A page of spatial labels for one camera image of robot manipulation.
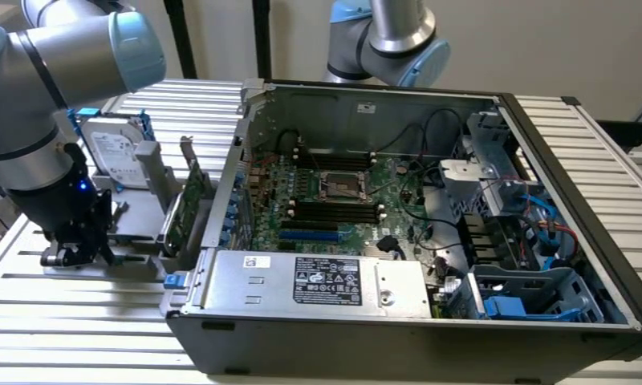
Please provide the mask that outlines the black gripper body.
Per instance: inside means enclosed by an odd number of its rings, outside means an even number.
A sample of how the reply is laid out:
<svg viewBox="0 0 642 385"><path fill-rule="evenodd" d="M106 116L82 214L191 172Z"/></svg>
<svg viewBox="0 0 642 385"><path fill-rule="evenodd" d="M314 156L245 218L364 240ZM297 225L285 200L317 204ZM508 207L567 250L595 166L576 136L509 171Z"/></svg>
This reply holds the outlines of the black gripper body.
<svg viewBox="0 0 642 385"><path fill-rule="evenodd" d="M8 196L47 238L62 243L106 243L112 225L111 190L98 189L88 176L64 176Z"/></svg>

